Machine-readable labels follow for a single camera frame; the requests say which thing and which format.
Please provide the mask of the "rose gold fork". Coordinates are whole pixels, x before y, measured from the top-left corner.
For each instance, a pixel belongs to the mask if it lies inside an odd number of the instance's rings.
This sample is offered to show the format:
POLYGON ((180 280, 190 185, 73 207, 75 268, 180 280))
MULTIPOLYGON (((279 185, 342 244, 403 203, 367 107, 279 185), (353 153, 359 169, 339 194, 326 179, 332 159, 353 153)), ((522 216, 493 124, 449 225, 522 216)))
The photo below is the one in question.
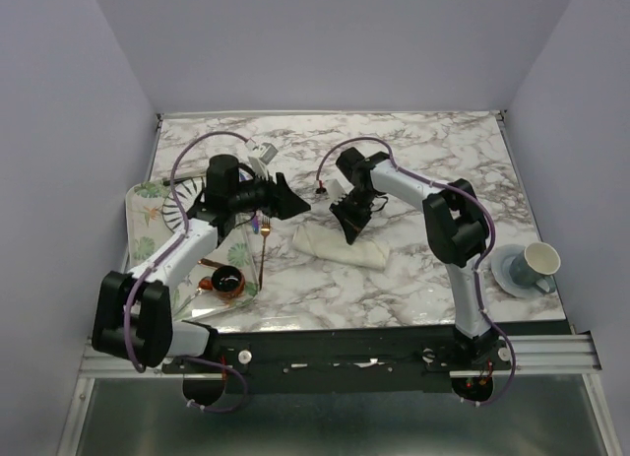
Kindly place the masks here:
POLYGON ((259 233, 262 237, 261 262, 260 262, 260 268, 259 268, 259 274, 258 274, 259 290, 262 289, 263 284, 264 284, 267 240, 271 232, 272 232, 271 219, 267 216, 263 216, 262 219, 260 220, 260 225, 259 225, 259 233))

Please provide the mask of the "white cloth napkin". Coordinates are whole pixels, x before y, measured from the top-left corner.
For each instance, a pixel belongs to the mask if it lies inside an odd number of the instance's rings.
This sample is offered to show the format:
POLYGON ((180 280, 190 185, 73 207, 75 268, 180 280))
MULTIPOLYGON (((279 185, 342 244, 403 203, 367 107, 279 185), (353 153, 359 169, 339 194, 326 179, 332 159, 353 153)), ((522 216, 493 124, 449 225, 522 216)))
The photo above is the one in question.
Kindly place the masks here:
POLYGON ((386 269, 390 256, 386 243, 361 239, 348 244, 340 231, 314 223, 299 225, 292 245, 297 251, 319 259, 377 271, 386 269))

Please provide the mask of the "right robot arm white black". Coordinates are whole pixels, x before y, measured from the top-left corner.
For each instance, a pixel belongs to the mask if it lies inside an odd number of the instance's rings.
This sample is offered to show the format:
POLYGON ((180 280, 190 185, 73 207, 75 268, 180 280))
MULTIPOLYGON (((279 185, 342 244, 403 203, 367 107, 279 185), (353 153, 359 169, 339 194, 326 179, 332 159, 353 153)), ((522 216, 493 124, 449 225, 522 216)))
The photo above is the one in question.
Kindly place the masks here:
POLYGON ((387 153, 366 157, 356 148, 344 150, 336 166, 352 185, 330 207, 348 244, 369 223, 377 197, 393 196, 423 214, 429 248, 446 266, 455 303, 454 360, 466 369, 478 367, 497 340, 478 271, 487 247, 494 244, 495 226, 471 184, 463 179, 435 182, 396 166, 387 153))

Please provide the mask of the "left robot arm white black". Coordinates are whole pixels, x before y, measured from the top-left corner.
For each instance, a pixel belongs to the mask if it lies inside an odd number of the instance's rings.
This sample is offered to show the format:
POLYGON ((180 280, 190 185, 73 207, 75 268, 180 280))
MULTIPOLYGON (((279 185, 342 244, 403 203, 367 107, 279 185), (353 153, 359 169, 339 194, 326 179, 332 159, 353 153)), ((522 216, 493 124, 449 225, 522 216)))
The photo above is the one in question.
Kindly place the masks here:
POLYGON ((211 342, 211 330, 174 321, 172 295, 198 261, 231 233, 237 215, 260 211, 288 220, 310 209, 282 173, 273 179, 242 180, 239 170, 235 156, 211 157, 205 190, 184 212, 181 228, 139 266, 104 277, 92 331, 96 351, 126 358, 139 370, 180 356, 198 372, 217 364, 219 350, 211 342))

